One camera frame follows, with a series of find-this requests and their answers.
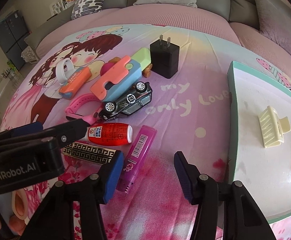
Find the pink bedsheet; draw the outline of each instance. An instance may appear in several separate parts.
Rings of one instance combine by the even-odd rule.
[[[144,4],[123,9],[106,9],[69,21],[45,37],[36,49],[40,58],[66,36],[89,28],[117,24],[153,24],[174,26],[208,33],[240,45],[229,23],[221,16],[174,4]]]
[[[291,55],[258,30],[242,23],[230,23],[231,28],[246,49],[265,58],[291,78]]]

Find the pink watch strap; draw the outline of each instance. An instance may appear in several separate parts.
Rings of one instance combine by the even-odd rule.
[[[100,102],[99,109],[91,115],[81,116],[76,114],[77,110],[87,102]],[[82,118],[84,121],[93,125],[98,120],[98,114],[102,110],[102,102],[94,94],[84,94],[75,100],[71,101],[70,105],[65,109],[65,113],[68,117]]]

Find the floor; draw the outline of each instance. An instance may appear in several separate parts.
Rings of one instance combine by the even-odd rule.
[[[30,73],[30,71],[33,69],[34,66],[35,64],[32,65],[28,62],[25,63],[25,65],[19,71],[20,74],[19,74],[18,80],[10,81],[5,87],[3,93],[0,96],[0,124],[2,122],[4,113],[15,91],[18,89],[18,87],[21,85],[24,78]]]

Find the pink lighter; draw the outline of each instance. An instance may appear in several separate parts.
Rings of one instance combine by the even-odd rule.
[[[141,127],[124,161],[123,170],[117,185],[118,191],[125,193],[129,191],[129,188],[134,183],[142,167],[156,134],[157,130],[152,127],[146,125]]]

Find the blue gripper pad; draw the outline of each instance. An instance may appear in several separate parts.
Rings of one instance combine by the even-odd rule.
[[[107,180],[105,181],[105,189],[103,195],[104,204],[108,203],[108,201],[113,197],[115,188],[117,187],[119,177],[123,168],[124,155],[121,151],[116,151],[118,155],[117,158],[112,158],[109,164],[112,164],[112,170],[108,174]]]
[[[178,152],[174,154],[174,168],[175,168],[176,174],[178,175],[178,179],[179,179],[185,199],[188,200],[190,203],[192,203],[193,198],[194,198],[192,194],[193,192],[192,182],[190,180],[190,177],[187,174],[187,171],[183,165],[183,162],[181,161],[181,157],[178,155]]]
[[[30,123],[21,127],[14,128],[11,137],[18,137],[22,135],[28,135],[31,133],[41,132],[43,125],[40,122]]]

